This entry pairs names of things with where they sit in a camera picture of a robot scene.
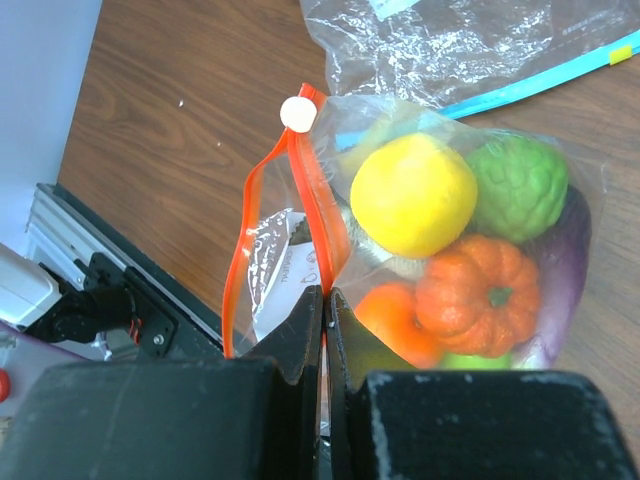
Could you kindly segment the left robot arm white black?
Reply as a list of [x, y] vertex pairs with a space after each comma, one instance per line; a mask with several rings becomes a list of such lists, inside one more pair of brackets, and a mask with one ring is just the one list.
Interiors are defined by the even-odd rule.
[[136, 269], [119, 268], [102, 252], [87, 264], [82, 287], [1, 247], [1, 320], [49, 345], [89, 344], [101, 334], [122, 330], [152, 358], [163, 358], [178, 329], [177, 310]]

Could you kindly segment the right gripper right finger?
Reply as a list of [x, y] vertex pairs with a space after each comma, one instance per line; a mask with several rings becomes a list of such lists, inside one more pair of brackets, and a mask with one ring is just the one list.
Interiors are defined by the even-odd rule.
[[411, 367], [355, 318], [324, 307], [336, 479], [634, 479], [601, 391], [567, 371]]

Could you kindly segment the purple eggplant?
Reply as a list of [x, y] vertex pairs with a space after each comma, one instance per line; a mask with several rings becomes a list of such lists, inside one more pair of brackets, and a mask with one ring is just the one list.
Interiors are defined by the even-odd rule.
[[590, 208], [571, 186], [557, 222], [524, 244], [538, 266], [541, 307], [533, 338], [513, 354], [514, 368], [547, 369], [557, 359], [585, 288], [591, 237]]

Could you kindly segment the clear bag orange zipper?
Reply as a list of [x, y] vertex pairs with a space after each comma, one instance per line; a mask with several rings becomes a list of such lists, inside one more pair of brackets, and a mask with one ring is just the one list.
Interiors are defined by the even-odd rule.
[[263, 343], [311, 286], [420, 369], [555, 363], [606, 193], [593, 150], [307, 84], [279, 116], [244, 185], [226, 356]]

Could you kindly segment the orange toy pumpkin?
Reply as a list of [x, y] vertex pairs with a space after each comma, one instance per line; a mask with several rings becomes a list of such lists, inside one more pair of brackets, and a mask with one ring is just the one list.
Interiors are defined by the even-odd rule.
[[418, 322], [458, 355], [508, 353], [533, 337], [541, 308], [535, 261], [505, 240], [480, 234], [433, 256], [415, 295]]

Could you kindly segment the green apple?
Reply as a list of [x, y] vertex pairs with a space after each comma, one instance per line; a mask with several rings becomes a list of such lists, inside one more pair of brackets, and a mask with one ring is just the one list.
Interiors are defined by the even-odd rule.
[[509, 370], [511, 363], [510, 353], [498, 357], [446, 353], [437, 368], [441, 370]]

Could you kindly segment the small orange tangerine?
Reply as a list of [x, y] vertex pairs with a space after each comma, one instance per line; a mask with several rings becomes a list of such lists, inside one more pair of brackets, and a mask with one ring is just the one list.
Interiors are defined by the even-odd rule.
[[391, 282], [370, 290], [354, 309], [358, 321], [392, 352], [417, 368], [436, 366], [443, 349], [417, 322], [411, 285]]

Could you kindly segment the yellow lemon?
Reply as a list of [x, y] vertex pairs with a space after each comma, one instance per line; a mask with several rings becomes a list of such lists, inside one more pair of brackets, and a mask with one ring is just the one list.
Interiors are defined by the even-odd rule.
[[385, 250], [423, 259], [462, 234], [477, 198], [475, 175], [462, 156], [432, 136], [414, 133], [366, 158], [349, 203], [360, 226]]

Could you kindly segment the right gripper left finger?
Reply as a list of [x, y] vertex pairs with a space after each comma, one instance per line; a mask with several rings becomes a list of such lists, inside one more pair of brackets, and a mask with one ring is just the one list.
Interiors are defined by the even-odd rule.
[[1, 448], [5, 479], [313, 479], [323, 295], [234, 359], [48, 369]]

